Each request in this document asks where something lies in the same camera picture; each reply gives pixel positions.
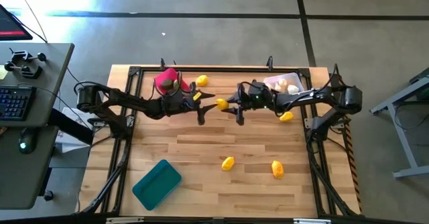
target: yellow rubber duck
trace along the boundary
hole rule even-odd
[[[199,76],[195,81],[197,87],[203,87],[207,85],[207,82],[208,82],[208,77],[206,75]]]
[[[282,163],[278,162],[277,160],[273,161],[273,164],[271,164],[271,170],[273,170],[274,178],[281,179],[283,178],[284,171]]]
[[[280,121],[287,122],[294,118],[294,114],[292,112],[285,112],[282,116],[279,117]]]
[[[229,103],[225,99],[216,99],[217,108],[220,110],[227,109],[229,107]]]
[[[222,170],[229,171],[234,166],[234,157],[228,157],[226,158],[222,163]]]

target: wooden tabletop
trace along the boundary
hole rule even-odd
[[[113,65],[108,86],[123,91],[129,67]],[[326,68],[310,68],[310,73],[313,87],[321,87],[328,80]],[[150,96],[153,78],[158,74],[145,72],[141,91],[145,99]],[[231,96],[238,82],[263,80],[278,73],[183,72],[183,78],[190,83],[201,74],[206,74],[209,81],[201,90],[216,94],[215,98],[203,101],[202,105],[209,105],[216,98]],[[121,108],[112,109],[119,114]],[[328,105],[317,104],[319,115],[329,109]],[[218,109],[206,114],[203,126],[198,126],[196,113],[161,120],[138,113],[121,216],[316,217],[300,109],[295,107],[292,112],[294,119],[281,123],[271,111],[246,111],[244,126],[235,123],[234,115]],[[108,135],[109,130],[102,129],[94,141]],[[329,137],[343,144],[340,135],[330,132]],[[332,185],[348,206],[359,213],[346,153],[329,141],[325,141],[324,146]],[[108,140],[91,150],[80,192],[82,207],[87,206],[105,184],[112,149],[113,140]],[[221,164],[227,156],[235,157],[235,165],[231,171],[224,172]],[[131,189],[162,159],[177,169],[182,182],[155,210],[147,211]],[[285,174],[281,180],[276,180],[271,173],[273,160],[283,164]],[[327,210],[323,188],[321,193]]]

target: concrete floor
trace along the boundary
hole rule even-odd
[[[49,10],[179,13],[297,14],[296,0],[28,0],[50,42],[76,45],[70,69],[79,80],[106,83],[112,64],[158,63],[308,66],[299,19],[168,19],[46,17]],[[25,8],[22,0],[0,0]],[[429,15],[429,0],[304,0],[314,15]],[[28,12],[21,20],[38,30]],[[364,94],[362,112],[351,127],[363,214],[368,217],[429,220],[429,175],[394,180],[391,172],[408,168],[395,129],[386,117],[368,110],[406,87],[428,67],[429,21],[308,21],[317,66],[337,63],[346,83]],[[73,105],[74,81],[66,76],[62,98]],[[427,139],[427,133],[421,133]],[[429,148],[412,143],[420,163]],[[0,211],[0,219],[65,215],[74,211],[84,150],[56,156],[48,188],[56,200],[38,200],[28,211]]]

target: keyboard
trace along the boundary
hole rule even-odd
[[[35,94],[35,87],[0,85],[0,121],[25,121]]]

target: teal tray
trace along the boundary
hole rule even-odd
[[[179,184],[181,175],[167,160],[161,160],[134,187],[133,194],[151,211]]]

